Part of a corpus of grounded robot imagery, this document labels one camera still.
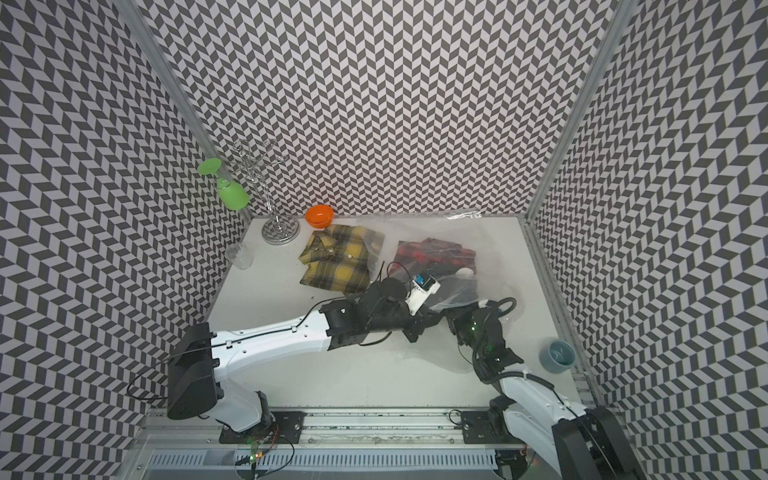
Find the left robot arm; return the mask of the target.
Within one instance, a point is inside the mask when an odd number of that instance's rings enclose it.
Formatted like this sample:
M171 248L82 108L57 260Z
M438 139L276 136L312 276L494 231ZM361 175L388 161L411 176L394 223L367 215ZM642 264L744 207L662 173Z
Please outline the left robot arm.
M426 274L409 284L385 278L362 293L320 302L303 317L272 326L214 332L208 323L194 325L167 360L167 416L187 420L205 415L235 433L266 428L272 419L265 394L235 382L237 371L295 355L362 346L373 333L401 332L414 343L439 321L425 304L440 288Z

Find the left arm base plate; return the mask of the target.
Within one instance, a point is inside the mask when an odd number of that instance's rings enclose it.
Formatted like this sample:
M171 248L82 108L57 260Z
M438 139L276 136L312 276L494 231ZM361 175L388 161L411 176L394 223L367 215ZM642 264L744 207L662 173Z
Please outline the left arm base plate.
M259 424L245 432L234 432L228 426L223 426L220 444L252 444L266 442L276 444L298 444L304 429L306 413L301 410L285 410L272 412L265 423Z

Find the clear plastic vacuum bag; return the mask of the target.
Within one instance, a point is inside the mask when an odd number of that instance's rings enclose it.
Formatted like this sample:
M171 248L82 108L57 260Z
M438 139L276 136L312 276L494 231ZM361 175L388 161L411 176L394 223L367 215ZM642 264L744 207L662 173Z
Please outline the clear plastic vacuum bag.
M426 313L439 322L409 342L395 333L384 345L404 362L425 362L452 373L471 370L471 349L451 330L450 314L472 306L499 304L503 332L525 309L505 236L492 231L494 218L476 210L433 215L376 215L360 221L384 234L379 263L387 274L407 282L430 276L439 290L425 301Z

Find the yellow plaid shirt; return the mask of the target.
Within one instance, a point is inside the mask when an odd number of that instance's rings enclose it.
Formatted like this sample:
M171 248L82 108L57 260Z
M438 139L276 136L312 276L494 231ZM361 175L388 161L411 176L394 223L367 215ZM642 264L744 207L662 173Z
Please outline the yellow plaid shirt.
M345 295L365 291L384 240L383 233L362 226L331 224L314 231L299 255L306 266L300 283Z

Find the red black plaid shirt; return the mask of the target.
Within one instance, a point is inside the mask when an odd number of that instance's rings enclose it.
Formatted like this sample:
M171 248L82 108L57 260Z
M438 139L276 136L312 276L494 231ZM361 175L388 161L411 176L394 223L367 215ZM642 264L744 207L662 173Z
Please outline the red black plaid shirt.
M477 272L476 252L460 243L427 238L421 242L400 241L394 262L410 274L427 274L435 278L455 275L459 271Z

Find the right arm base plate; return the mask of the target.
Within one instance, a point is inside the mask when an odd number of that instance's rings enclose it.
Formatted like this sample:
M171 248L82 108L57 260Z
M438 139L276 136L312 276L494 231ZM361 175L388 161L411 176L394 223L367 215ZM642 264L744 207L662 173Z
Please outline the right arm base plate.
M521 410L464 410L459 426L465 444L527 444L540 439L542 426Z

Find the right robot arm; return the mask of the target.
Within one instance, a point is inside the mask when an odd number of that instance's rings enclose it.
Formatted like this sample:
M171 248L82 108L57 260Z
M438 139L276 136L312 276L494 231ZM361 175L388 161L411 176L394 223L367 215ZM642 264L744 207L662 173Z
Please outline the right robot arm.
M643 479L613 412L571 401L533 374L506 344L505 313L492 301L443 312L457 343L471 349L478 379L499 393L489 409L494 435L523 441L563 479Z

